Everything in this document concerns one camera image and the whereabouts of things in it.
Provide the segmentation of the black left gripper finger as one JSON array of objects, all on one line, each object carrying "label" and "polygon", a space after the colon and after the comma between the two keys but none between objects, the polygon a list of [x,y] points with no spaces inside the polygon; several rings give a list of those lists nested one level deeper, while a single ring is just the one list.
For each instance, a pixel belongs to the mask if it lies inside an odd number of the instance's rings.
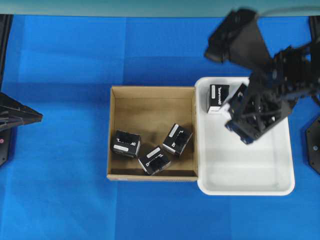
[{"label": "black left gripper finger", "polygon": [[0,93],[0,129],[41,122],[43,115],[34,109],[21,104],[4,93]]}]

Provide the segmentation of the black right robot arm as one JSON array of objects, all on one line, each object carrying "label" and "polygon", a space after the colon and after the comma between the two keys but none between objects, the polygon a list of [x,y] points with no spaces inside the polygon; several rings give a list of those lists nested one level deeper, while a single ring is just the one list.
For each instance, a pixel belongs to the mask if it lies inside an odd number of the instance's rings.
[{"label": "black right robot arm", "polygon": [[291,46],[278,52],[270,69],[252,72],[229,100],[231,119],[225,127],[246,145],[258,140],[288,117],[299,99],[320,102],[320,45]]}]

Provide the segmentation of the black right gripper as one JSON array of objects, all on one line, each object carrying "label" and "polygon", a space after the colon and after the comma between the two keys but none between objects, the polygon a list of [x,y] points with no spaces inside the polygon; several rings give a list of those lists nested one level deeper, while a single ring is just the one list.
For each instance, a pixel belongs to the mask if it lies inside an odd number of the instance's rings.
[{"label": "black right gripper", "polygon": [[231,119],[225,127],[249,145],[270,131],[293,111],[298,99],[280,99],[274,88],[258,75],[249,76],[228,101]]}]

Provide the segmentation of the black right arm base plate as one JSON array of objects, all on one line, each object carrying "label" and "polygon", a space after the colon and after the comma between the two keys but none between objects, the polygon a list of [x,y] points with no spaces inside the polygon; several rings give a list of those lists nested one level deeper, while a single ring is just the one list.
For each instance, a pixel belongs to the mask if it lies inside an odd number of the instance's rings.
[{"label": "black right arm base plate", "polygon": [[320,174],[320,117],[307,128],[305,135],[308,163],[314,171]]}]

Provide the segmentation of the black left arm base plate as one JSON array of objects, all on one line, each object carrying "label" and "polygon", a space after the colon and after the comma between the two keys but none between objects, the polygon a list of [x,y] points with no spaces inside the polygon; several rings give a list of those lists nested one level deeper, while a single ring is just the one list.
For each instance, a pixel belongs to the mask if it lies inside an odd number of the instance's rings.
[{"label": "black left arm base plate", "polygon": [[2,166],[9,158],[11,136],[11,128],[0,132],[0,166]]}]

